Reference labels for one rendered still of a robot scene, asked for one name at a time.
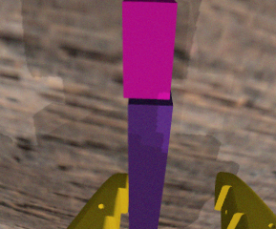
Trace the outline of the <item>magenta rod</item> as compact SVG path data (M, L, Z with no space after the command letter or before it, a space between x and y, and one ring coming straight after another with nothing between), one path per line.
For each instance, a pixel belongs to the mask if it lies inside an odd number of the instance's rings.
M170 99L178 3L123 0L123 98Z

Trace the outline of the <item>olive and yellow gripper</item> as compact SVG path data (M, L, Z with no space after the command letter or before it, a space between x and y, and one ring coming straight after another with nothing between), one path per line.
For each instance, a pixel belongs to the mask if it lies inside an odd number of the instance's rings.
M120 215L128 213L128 174L109 177L85 204L67 229L119 229ZM222 229L276 229L276 216L239 177L218 172L215 210Z

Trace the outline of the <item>purple rod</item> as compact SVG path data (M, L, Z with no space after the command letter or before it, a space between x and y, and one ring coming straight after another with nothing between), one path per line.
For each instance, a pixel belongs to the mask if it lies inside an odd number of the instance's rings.
M171 91L128 100L129 229L158 229L172 113Z

